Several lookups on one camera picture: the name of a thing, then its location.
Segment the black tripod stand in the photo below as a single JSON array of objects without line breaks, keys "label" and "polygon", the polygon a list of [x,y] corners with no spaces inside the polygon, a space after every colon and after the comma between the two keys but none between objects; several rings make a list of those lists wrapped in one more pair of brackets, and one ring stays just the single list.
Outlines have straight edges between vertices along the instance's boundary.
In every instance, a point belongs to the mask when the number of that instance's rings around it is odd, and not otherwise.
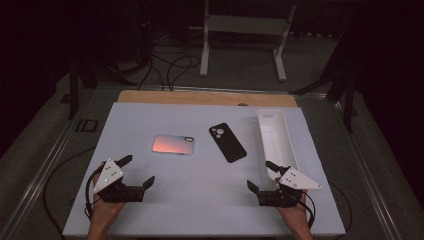
[{"label": "black tripod stand", "polygon": [[70,110],[68,119],[73,119],[79,108],[79,80],[91,89],[95,89],[98,85],[96,72],[104,74],[121,85],[135,86],[135,83],[126,80],[118,73],[113,72],[107,66],[96,62],[88,57],[76,57],[69,64],[69,104]]},{"label": "black tripod stand", "polygon": [[352,20],[340,37],[320,77],[303,88],[290,91],[290,94],[304,95],[327,83],[332,83],[326,93],[326,98],[330,102],[338,102],[344,98],[343,122],[345,127],[352,132],[354,85],[360,52],[360,24]]}]

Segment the person's left hand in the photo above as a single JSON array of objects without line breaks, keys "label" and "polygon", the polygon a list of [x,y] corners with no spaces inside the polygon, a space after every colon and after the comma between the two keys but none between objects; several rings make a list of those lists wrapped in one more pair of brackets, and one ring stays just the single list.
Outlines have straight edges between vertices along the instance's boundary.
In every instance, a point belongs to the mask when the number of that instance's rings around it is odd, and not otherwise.
[{"label": "person's left hand", "polygon": [[98,194],[93,195],[93,212],[90,221],[89,233],[91,235],[105,235],[118,218],[125,202],[108,203]]}]

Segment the white metal stand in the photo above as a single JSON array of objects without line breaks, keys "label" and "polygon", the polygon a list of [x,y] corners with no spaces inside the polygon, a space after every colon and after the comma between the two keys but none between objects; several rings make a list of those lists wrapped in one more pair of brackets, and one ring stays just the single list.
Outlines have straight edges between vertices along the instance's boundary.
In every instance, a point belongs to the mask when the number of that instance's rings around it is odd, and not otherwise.
[{"label": "white metal stand", "polygon": [[273,50],[273,58],[278,79],[281,82],[287,80],[282,53],[297,9],[295,4],[289,7],[285,18],[216,15],[210,13],[209,7],[210,0],[204,0],[203,49],[199,71],[202,77],[208,75],[210,55],[209,33],[226,32],[279,36],[280,44]]}]

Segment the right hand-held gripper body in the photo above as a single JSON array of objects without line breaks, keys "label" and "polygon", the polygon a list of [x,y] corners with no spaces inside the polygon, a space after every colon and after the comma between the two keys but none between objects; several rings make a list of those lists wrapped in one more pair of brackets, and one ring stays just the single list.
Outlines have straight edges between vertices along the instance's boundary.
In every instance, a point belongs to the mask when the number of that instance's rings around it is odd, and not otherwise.
[{"label": "right hand-held gripper body", "polygon": [[291,208],[301,203],[305,190],[322,190],[321,184],[299,172],[293,167],[280,167],[281,174],[278,188],[273,191],[258,190],[257,197],[260,206]]}]

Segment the iridescent translucent phone case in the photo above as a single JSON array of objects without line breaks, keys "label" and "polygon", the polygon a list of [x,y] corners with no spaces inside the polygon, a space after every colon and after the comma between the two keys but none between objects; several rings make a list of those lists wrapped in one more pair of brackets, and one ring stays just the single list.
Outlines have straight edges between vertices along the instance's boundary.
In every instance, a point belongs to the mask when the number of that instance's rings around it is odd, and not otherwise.
[{"label": "iridescent translucent phone case", "polygon": [[157,153],[191,155],[194,151],[194,144],[194,138],[189,136],[156,135],[153,140],[152,151]]}]

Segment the person's right hand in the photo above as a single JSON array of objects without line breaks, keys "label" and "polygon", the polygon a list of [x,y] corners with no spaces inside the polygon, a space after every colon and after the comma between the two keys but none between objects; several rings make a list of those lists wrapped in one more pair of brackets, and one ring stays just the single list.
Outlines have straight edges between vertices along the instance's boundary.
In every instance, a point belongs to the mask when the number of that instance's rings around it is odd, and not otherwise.
[{"label": "person's right hand", "polygon": [[302,193],[301,201],[294,207],[277,207],[277,212],[281,215],[284,223],[292,233],[310,232],[307,222],[306,208],[302,204],[306,203],[306,192]]}]

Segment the long white plastic tray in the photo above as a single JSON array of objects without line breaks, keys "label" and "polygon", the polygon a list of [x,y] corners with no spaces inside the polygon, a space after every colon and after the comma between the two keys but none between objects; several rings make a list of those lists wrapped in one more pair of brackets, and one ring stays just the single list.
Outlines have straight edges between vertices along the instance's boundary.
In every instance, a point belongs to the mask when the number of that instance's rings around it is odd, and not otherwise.
[{"label": "long white plastic tray", "polygon": [[261,109],[257,112],[259,130],[257,147],[262,186],[266,190],[278,187],[280,176],[266,166],[270,161],[277,166],[298,168],[284,114],[280,110]]}]

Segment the metal floor rail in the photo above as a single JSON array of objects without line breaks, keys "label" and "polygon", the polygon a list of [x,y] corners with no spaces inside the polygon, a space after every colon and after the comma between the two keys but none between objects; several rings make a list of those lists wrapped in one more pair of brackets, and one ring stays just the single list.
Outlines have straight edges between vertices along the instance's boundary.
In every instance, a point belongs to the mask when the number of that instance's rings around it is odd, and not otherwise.
[{"label": "metal floor rail", "polygon": [[353,133],[349,132],[343,122],[343,108],[339,102],[330,104],[335,115],[339,128],[347,139],[348,146],[353,152],[353,159],[361,182],[367,192],[368,199],[373,206],[374,212],[379,220],[380,226],[387,240],[402,240],[402,236],[393,221],[392,215],[388,209],[377,183],[375,182],[370,169],[365,161],[364,155],[357,144]]},{"label": "metal floor rail", "polygon": [[56,93],[0,158],[0,240],[60,240],[98,140],[77,126],[102,118],[98,96],[85,91],[68,119],[69,106]]}]

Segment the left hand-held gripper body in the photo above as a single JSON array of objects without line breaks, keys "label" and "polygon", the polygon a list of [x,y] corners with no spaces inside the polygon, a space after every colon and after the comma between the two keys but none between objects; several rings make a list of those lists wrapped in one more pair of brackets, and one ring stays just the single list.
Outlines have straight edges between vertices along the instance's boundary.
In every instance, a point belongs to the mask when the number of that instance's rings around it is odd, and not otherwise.
[{"label": "left hand-held gripper body", "polygon": [[145,191],[142,186],[128,186],[123,183],[122,167],[116,160],[107,160],[94,171],[99,177],[94,185],[93,193],[98,194],[105,202],[142,202]]}]

